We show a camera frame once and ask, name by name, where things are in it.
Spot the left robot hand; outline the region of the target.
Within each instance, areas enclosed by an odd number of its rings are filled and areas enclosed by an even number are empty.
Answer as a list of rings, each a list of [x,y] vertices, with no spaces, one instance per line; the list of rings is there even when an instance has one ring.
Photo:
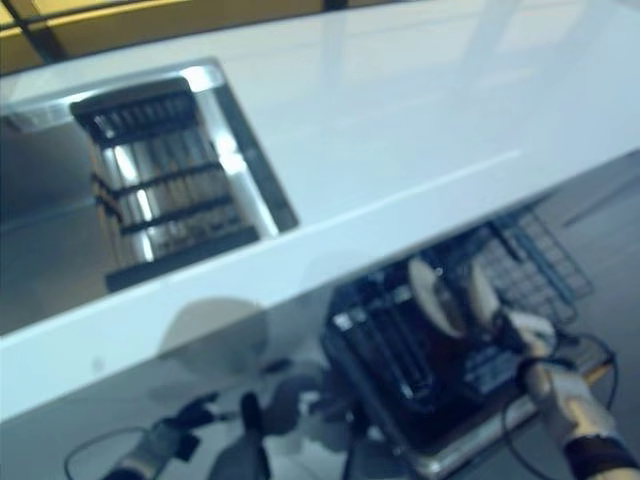
[[[216,391],[198,396],[180,407],[173,415],[155,422],[149,431],[152,445],[159,447],[169,458],[189,461],[200,444],[200,439],[194,431],[216,420],[216,415],[209,406],[214,404],[218,397],[219,393]]]

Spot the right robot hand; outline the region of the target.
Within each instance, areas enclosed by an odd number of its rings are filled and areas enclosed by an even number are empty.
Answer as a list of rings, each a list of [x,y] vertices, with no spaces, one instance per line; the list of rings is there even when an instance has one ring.
[[[538,405],[553,395],[557,374],[575,373],[575,364],[556,356],[554,325],[532,313],[501,307],[493,317],[495,340],[519,357],[516,383]]]

